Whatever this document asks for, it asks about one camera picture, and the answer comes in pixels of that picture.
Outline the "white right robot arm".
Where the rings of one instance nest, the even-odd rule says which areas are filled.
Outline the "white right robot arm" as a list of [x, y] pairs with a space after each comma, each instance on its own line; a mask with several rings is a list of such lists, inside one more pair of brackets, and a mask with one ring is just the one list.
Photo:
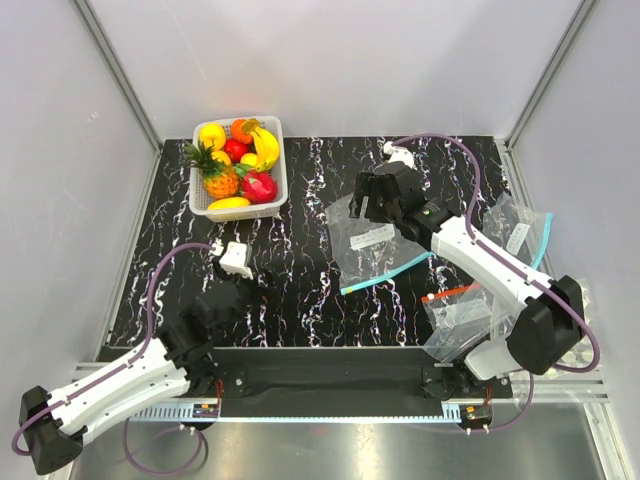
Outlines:
[[454, 371], [463, 395], [480, 394], [500, 374], [545, 374], [588, 332], [576, 280], [554, 280], [517, 260], [475, 230], [456, 205], [428, 197], [420, 173], [402, 162], [360, 172], [349, 215], [393, 224], [405, 239], [472, 276], [514, 318], [509, 335], [479, 343]]

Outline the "teal zipper clear bag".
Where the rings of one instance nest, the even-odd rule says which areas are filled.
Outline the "teal zipper clear bag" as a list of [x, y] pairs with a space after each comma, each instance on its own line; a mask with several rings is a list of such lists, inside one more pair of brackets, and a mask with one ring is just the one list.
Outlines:
[[325, 209], [342, 295], [392, 280], [433, 256], [406, 240], [393, 224], [351, 218], [351, 199], [351, 195], [344, 196]]

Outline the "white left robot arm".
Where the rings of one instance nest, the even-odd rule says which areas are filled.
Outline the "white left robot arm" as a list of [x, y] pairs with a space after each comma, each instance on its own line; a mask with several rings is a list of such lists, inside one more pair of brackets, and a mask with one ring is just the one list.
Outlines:
[[99, 370], [21, 398], [17, 437], [39, 475], [73, 462], [84, 446], [125, 418], [171, 397], [220, 399], [242, 382], [225, 372], [214, 349], [227, 329], [282, 289], [245, 278], [221, 279], [164, 320], [153, 335]]

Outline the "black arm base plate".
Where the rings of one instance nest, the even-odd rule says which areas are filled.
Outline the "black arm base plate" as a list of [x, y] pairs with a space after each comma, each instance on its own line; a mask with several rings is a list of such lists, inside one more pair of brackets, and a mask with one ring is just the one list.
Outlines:
[[221, 400], [223, 418], [422, 417], [448, 400], [512, 397], [420, 347], [216, 348], [186, 394]]

